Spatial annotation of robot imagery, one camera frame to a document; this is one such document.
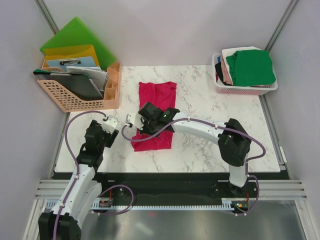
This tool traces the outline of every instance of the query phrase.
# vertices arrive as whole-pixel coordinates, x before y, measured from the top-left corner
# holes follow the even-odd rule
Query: marble table
[[[191,116],[227,122],[237,119],[247,133],[266,147],[263,158],[249,162],[250,172],[279,172],[280,167],[266,124],[258,96],[228,95],[215,92],[212,67],[190,66],[127,66],[122,68],[120,108],[104,110],[107,115],[116,116],[119,130],[126,115],[139,110],[138,83],[177,83],[176,108]],[[77,115],[72,112],[70,118]],[[85,142],[85,130],[92,119],[102,122],[100,114],[92,113],[76,119],[69,128],[68,139],[71,149],[78,154]],[[127,129],[132,137],[136,129]],[[249,157],[261,154],[255,143],[251,144]],[[206,140],[182,133],[174,133],[172,148],[134,152],[129,141],[121,134],[111,148],[106,148],[98,172],[228,172],[217,145]],[[72,172],[75,164],[63,140],[56,172]]]

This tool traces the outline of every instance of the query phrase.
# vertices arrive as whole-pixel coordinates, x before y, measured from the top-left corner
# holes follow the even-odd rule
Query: green board
[[[87,44],[94,46],[101,69],[107,69],[107,67],[116,61],[116,57],[77,16],[47,41],[40,48],[40,51],[45,53],[44,49]]]

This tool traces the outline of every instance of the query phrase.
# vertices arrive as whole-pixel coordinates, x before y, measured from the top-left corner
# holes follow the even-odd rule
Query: clipboard clip
[[[74,65],[74,64],[81,64],[81,61],[79,58],[66,58],[66,59],[60,59],[59,64],[61,66]]]

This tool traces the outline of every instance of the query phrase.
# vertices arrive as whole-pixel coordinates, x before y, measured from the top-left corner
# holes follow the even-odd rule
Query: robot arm
[[[117,124],[118,119],[113,116],[109,116],[102,124],[92,120],[84,136],[85,143],[76,158],[79,173],[77,169],[74,170],[58,204],[50,212],[42,213],[38,220],[41,240],[52,239],[55,220],[66,196],[67,199],[59,215],[57,236],[62,240],[81,239],[83,222],[92,203],[102,191],[101,183],[92,179],[103,161],[105,147],[110,148],[119,133],[116,130]]]
[[[235,119],[231,118],[228,122],[218,122],[196,117],[191,118],[176,108],[168,108],[166,111],[162,111],[152,103],[147,102],[139,110],[138,114],[128,114],[126,123],[137,127],[141,134],[148,135],[153,135],[164,126],[172,123],[165,131],[190,134],[206,139],[219,146],[222,159],[229,164],[230,183],[242,188],[247,182],[246,159],[250,150],[251,140],[240,134],[213,126],[217,125],[246,134],[244,128]]]

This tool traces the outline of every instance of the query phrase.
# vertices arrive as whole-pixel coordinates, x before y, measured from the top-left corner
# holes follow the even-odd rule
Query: red cloth
[[[177,84],[171,81],[158,84],[139,82],[140,108],[146,102],[152,103],[163,111],[167,108],[174,108],[176,105],[176,89]],[[158,137],[143,142],[131,142],[131,145],[135,152],[170,149],[173,134],[171,131],[164,131]],[[137,135],[133,139],[145,139],[147,137],[149,135],[139,134],[139,131],[137,131]]]

